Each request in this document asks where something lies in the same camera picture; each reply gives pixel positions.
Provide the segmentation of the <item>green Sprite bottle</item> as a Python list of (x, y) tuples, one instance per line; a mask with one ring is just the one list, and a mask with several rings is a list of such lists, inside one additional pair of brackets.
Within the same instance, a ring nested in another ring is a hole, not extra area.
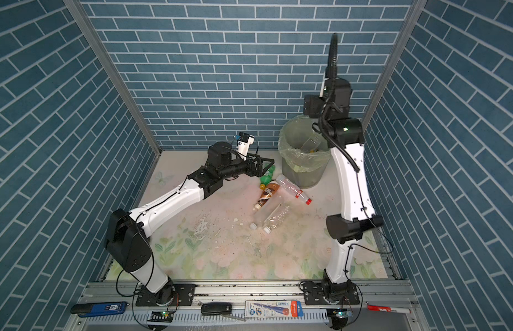
[(264, 190), (265, 187), (272, 181), (273, 173), (275, 171), (275, 165), (270, 166), (270, 168), (265, 172), (265, 174), (260, 178), (260, 189)]

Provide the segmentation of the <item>brown coffee bottle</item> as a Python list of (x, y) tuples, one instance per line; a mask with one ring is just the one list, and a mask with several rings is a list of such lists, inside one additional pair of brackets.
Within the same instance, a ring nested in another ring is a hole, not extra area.
[(276, 181), (271, 181), (264, 187), (261, 196), (254, 205), (254, 210), (260, 210), (280, 189), (280, 185)]

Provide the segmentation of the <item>clear square white-label bottle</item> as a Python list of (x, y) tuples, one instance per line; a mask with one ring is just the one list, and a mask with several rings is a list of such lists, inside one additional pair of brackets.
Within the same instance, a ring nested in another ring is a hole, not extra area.
[(310, 138), (307, 139), (306, 142), (303, 143), (300, 150), (302, 153), (315, 153), (320, 149), (321, 144), (322, 138), (316, 135), (312, 135)]

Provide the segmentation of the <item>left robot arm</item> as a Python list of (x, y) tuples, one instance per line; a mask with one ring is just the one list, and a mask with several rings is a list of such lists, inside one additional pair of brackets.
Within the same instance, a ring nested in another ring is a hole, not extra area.
[(261, 177), (274, 160), (249, 153), (242, 144), (218, 142), (208, 148), (208, 158), (183, 183), (158, 199), (125, 211), (111, 213), (105, 236), (105, 249), (123, 270), (164, 304), (175, 291), (172, 280), (158, 266), (148, 239), (164, 223), (191, 205), (222, 188), (223, 182), (239, 175)]

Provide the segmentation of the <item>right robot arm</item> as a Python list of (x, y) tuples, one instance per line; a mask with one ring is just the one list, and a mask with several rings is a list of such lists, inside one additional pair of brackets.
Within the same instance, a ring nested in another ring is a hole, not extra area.
[(341, 211), (326, 219), (334, 240), (331, 258), (325, 269), (323, 284), (338, 291), (351, 283), (350, 266), (354, 247), (363, 233), (383, 225), (376, 214), (365, 176), (365, 137), (359, 119), (349, 116), (352, 87), (345, 79), (323, 80), (318, 96), (304, 99), (303, 113), (314, 120), (312, 129), (327, 142), (336, 165), (341, 193)]

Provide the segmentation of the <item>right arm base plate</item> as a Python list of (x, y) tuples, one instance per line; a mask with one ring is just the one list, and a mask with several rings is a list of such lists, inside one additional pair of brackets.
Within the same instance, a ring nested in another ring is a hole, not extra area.
[(358, 290), (351, 281), (342, 284), (301, 281), (299, 289), (303, 293), (305, 304), (309, 306), (360, 304)]

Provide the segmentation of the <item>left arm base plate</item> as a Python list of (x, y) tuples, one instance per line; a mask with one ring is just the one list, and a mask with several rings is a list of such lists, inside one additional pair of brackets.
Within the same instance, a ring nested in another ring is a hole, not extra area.
[(195, 284), (175, 284), (166, 295), (151, 293), (142, 285), (136, 295), (136, 305), (138, 307), (191, 306), (195, 289)]

